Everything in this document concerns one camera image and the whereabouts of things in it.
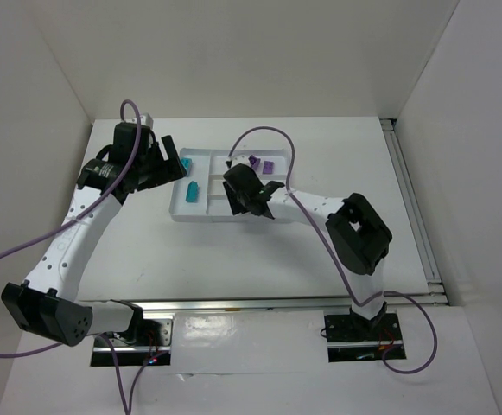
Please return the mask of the teal long lego brick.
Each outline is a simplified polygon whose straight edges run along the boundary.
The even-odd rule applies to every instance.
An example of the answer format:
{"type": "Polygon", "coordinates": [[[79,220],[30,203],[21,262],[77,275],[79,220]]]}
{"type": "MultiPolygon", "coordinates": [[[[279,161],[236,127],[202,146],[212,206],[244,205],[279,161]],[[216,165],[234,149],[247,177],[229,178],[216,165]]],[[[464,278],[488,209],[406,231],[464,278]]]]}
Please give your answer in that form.
{"type": "Polygon", "coordinates": [[[196,181],[191,181],[187,186],[185,201],[187,203],[196,203],[199,199],[199,184],[196,181]]]}

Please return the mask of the purple curved lego brick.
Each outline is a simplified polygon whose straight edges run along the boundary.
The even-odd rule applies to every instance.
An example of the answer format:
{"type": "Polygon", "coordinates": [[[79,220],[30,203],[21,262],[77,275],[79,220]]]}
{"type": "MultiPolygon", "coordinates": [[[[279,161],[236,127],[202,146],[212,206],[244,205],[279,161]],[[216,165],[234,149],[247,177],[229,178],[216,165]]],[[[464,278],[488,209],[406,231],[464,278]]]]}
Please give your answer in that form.
{"type": "Polygon", "coordinates": [[[264,175],[272,175],[275,170],[275,164],[273,161],[265,160],[263,164],[263,174],[264,175]]]}

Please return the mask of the white compartment tray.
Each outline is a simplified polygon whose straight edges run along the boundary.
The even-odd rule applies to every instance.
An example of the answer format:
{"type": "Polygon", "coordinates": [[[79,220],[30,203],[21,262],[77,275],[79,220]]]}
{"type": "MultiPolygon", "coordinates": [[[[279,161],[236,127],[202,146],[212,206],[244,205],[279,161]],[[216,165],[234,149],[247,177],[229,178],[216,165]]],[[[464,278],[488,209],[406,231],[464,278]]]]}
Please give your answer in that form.
{"type": "MultiPolygon", "coordinates": [[[[228,170],[228,150],[183,148],[180,158],[191,158],[193,165],[189,176],[174,184],[169,213],[178,222],[265,222],[264,217],[252,214],[232,215],[226,192],[223,187],[223,175],[228,170]],[[185,201],[187,186],[191,181],[199,184],[199,199],[196,203],[185,201]]],[[[248,159],[254,155],[261,159],[257,171],[263,183],[269,181],[284,182],[289,167],[289,153],[286,150],[236,150],[232,154],[236,161],[248,159]],[[275,170],[272,175],[263,174],[264,161],[273,161],[275,170]]]]}

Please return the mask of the purple flower lego brick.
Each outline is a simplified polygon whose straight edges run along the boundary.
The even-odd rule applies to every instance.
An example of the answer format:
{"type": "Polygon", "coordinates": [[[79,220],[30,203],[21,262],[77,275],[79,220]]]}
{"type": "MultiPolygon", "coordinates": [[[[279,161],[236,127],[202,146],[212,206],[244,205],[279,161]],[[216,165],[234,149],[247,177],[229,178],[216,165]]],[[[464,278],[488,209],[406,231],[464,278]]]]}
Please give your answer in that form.
{"type": "Polygon", "coordinates": [[[257,171],[260,166],[261,159],[259,157],[254,156],[254,155],[250,155],[248,157],[248,159],[249,159],[249,163],[250,163],[251,168],[253,170],[257,171]]]}

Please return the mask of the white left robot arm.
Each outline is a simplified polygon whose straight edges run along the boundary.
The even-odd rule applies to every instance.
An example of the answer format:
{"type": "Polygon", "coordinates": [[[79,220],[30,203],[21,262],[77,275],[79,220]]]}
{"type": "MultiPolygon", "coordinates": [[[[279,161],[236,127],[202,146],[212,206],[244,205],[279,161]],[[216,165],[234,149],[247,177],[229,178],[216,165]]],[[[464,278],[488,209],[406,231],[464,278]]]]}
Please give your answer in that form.
{"type": "Polygon", "coordinates": [[[78,302],[79,284],[98,241],[128,196],[185,174],[170,135],[157,138],[147,125],[118,123],[112,143],[80,171],[65,218],[69,227],[53,238],[21,284],[3,289],[1,299],[17,326],[70,347],[103,333],[116,333],[133,344],[156,330],[133,303],[78,302]]]}

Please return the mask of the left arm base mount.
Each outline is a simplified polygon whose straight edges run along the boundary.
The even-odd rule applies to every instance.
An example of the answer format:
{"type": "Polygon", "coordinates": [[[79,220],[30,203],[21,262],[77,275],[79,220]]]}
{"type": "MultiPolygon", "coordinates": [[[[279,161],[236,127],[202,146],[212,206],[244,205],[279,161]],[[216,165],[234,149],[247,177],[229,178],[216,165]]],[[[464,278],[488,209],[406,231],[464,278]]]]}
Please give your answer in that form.
{"type": "Polygon", "coordinates": [[[109,343],[113,346],[120,367],[139,367],[145,361],[152,367],[166,367],[171,363],[172,317],[144,320],[133,333],[104,332],[96,336],[92,346],[91,367],[113,367],[109,343]]]}

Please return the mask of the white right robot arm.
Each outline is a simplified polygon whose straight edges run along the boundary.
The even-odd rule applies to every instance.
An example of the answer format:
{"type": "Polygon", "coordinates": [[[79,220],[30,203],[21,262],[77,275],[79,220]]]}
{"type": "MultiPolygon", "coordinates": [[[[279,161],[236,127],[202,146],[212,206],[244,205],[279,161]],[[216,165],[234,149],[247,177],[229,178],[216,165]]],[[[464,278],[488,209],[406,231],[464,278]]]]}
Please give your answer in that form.
{"type": "Polygon", "coordinates": [[[242,163],[227,170],[223,186],[234,215],[310,225],[351,297],[354,329],[369,332],[379,324],[387,308],[383,267],[392,233],[363,195],[331,198],[291,190],[281,182],[262,183],[242,163]]]}

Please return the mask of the teal curved lego brick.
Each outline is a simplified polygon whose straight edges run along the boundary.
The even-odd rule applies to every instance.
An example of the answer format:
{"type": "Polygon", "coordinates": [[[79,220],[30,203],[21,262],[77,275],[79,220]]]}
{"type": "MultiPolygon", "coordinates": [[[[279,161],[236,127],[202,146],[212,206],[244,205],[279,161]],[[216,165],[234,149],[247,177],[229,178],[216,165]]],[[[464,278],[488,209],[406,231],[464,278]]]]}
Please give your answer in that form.
{"type": "Polygon", "coordinates": [[[193,165],[193,161],[191,158],[187,158],[187,157],[183,157],[181,159],[181,165],[182,167],[185,169],[186,171],[186,176],[189,176],[190,173],[191,173],[191,168],[192,168],[192,165],[193,165]]]}

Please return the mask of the aluminium side rail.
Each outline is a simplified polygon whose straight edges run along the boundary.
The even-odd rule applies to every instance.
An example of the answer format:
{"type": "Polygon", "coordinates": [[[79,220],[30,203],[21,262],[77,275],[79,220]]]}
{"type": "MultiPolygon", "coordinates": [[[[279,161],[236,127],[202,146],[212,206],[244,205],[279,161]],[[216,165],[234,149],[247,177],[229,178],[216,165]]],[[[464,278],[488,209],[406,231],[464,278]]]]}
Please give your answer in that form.
{"type": "Polygon", "coordinates": [[[427,235],[426,227],[423,223],[416,194],[410,179],[410,173],[407,169],[406,162],[404,161],[404,154],[400,143],[398,142],[397,133],[395,131],[396,120],[381,118],[379,122],[404,200],[405,209],[409,218],[411,231],[416,242],[421,264],[423,266],[423,272],[426,277],[429,292],[431,296],[434,296],[435,294],[445,295],[446,291],[435,261],[435,256],[429,241],[429,236],[427,235]]]}

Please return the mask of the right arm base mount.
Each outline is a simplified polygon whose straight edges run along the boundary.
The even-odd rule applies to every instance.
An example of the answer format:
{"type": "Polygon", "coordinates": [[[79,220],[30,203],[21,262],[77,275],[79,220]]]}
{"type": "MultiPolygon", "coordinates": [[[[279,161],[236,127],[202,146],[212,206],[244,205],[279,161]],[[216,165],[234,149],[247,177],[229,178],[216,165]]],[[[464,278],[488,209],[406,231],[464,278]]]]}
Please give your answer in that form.
{"type": "Polygon", "coordinates": [[[320,335],[327,341],[330,363],[353,361],[405,360],[403,335],[396,313],[386,314],[370,332],[358,332],[348,314],[324,316],[320,335]]]}

